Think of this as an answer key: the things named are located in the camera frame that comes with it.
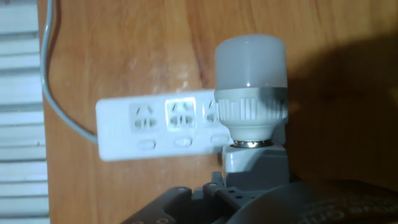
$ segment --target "electrical outlet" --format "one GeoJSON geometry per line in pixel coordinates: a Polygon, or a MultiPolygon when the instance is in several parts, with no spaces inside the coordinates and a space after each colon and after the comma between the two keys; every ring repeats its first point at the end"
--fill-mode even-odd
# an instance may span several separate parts
{"type": "Polygon", "coordinates": [[[196,101],[194,97],[166,100],[167,128],[171,131],[196,127],[196,101]]]}
{"type": "Polygon", "coordinates": [[[207,126],[221,125],[218,120],[216,101],[214,99],[205,100],[202,107],[203,120],[207,126]]]}
{"type": "Polygon", "coordinates": [[[150,105],[130,105],[131,130],[135,132],[153,131],[157,127],[154,109],[150,105]]]}

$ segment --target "wood grain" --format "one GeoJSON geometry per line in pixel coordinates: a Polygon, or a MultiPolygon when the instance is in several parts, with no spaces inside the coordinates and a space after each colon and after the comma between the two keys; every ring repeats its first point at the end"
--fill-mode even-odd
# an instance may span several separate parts
{"type": "MultiPolygon", "coordinates": [[[[95,132],[100,98],[214,88],[216,46],[259,33],[287,46],[290,167],[398,190],[398,1],[57,0],[52,92],[95,132]]],[[[39,0],[43,30],[46,0],[39,0]]],[[[45,104],[52,223],[119,223],[216,156],[102,162],[45,104]]]]}

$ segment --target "power cord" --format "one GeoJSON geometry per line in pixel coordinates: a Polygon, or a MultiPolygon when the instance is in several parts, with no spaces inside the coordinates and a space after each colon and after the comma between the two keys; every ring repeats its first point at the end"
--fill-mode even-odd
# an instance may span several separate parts
{"type": "Polygon", "coordinates": [[[47,18],[45,20],[42,48],[40,54],[40,71],[42,74],[42,88],[43,88],[44,97],[47,99],[52,109],[67,125],[69,125],[69,127],[71,127],[73,130],[75,130],[78,134],[80,134],[87,140],[90,140],[94,144],[98,144],[97,136],[95,134],[91,134],[89,131],[81,127],[79,124],[76,124],[76,122],[74,122],[71,118],[69,118],[68,115],[59,107],[59,105],[54,100],[50,92],[49,78],[47,76],[47,51],[49,49],[49,39],[50,39],[51,26],[53,21],[53,5],[54,5],[53,0],[47,1],[47,18]]]}

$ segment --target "light bulb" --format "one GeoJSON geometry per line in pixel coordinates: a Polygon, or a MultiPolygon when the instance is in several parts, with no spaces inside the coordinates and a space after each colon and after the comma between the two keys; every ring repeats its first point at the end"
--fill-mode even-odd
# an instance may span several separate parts
{"type": "Polygon", "coordinates": [[[269,35],[243,35],[215,53],[215,99],[221,124],[236,142],[271,140],[287,117],[285,45],[269,35]]]}

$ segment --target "white power strip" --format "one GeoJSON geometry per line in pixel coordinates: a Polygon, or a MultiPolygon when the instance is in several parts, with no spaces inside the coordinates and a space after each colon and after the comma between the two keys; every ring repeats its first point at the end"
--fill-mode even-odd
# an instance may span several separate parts
{"type": "MultiPolygon", "coordinates": [[[[103,99],[96,119],[104,161],[212,154],[232,143],[218,121],[214,90],[103,99]]],[[[273,141],[285,142],[284,125],[273,141]]]]}

